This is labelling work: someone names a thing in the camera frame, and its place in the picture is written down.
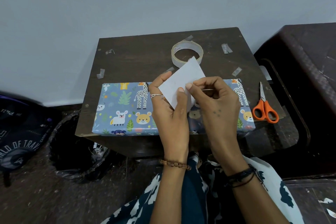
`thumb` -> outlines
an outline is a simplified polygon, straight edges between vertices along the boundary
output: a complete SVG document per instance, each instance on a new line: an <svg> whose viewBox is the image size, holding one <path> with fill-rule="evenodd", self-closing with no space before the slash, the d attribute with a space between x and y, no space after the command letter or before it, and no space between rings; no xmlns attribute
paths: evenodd
<svg viewBox="0 0 336 224"><path fill-rule="evenodd" d="M204 99L208 97L199 87L197 87L192 83L187 83L185 87L190 92L190 94L196 99L196 102L198 102L199 104L202 104Z"/></svg>
<svg viewBox="0 0 336 224"><path fill-rule="evenodd" d="M177 90L177 105L173 117L187 117L187 95L184 93L183 88Z"/></svg>

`wrapped gift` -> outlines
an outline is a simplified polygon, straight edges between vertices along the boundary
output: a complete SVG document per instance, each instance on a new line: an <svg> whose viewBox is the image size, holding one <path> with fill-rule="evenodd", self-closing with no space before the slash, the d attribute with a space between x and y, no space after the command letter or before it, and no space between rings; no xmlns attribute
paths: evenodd
<svg viewBox="0 0 336 224"><path fill-rule="evenodd" d="M240 79L224 80L238 95L241 103L237 133L255 129L252 113ZM158 135L152 117L150 82L104 83L92 132L102 136ZM195 104L187 115L190 134L204 134L202 111Z"/></svg>

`brown beaded bracelet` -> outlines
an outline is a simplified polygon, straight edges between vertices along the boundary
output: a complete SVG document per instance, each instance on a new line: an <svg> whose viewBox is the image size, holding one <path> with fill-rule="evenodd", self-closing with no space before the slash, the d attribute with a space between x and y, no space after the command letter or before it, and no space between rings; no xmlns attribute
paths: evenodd
<svg viewBox="0 0 336 224"><path fill-rule="evenodd" d="M175 162L175 161L171 161L171 160L164 160L164 159L160 159L159 162L160 162L160 164L165 165L165 166L183 168L183 169L186 169L187 171L191 170L191 166L189 166L187 164L180 163L180 162Z"/></svg>

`white wall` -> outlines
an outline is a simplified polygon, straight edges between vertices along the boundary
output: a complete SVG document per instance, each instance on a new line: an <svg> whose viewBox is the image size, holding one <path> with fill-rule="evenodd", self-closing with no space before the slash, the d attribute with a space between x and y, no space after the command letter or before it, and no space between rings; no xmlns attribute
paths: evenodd
<svg viewBox="0 0 336 224"><path fill-rule="evenodd" d="M239 27L252 52L286 24L336 21L336 0L0 0L0 91L81 103L100 37Z"/></svg>

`person's left hand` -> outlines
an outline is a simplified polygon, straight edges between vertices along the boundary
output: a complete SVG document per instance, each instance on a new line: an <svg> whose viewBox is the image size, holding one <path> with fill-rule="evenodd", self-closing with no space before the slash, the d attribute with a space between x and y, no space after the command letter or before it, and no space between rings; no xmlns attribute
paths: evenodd
<svg viewBox="0 0 336 224"><path fill-rule="evenodd" d="M150 85L151 94L162 94L159 86L171 76L171 71L159 75ZM160 134L166 160L186 163L188 157L189 125L187 120L187 95L183 88L177 90L175 110L160 96L152 98L153 114Z"/></svg>

